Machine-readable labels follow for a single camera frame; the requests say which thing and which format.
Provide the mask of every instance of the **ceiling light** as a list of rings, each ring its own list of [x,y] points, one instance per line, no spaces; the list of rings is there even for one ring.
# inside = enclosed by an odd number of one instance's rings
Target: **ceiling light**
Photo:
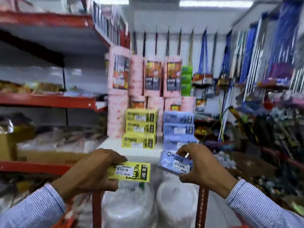
[[[94,0],[101,5],[128,5],[129,0]]]
[[[180,0],[180,7],[250,8],[253,0]]]

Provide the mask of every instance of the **striped sleeve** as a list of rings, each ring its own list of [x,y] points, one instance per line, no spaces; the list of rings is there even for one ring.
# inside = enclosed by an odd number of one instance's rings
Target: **striped sleeve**
[[[1,214],[0,228],[49,228],[64,212],[62,198],[48,184]]]
[[[304,218],[282,209],[245,180],[235,185],[226,203],[253,227],[304,228]]]

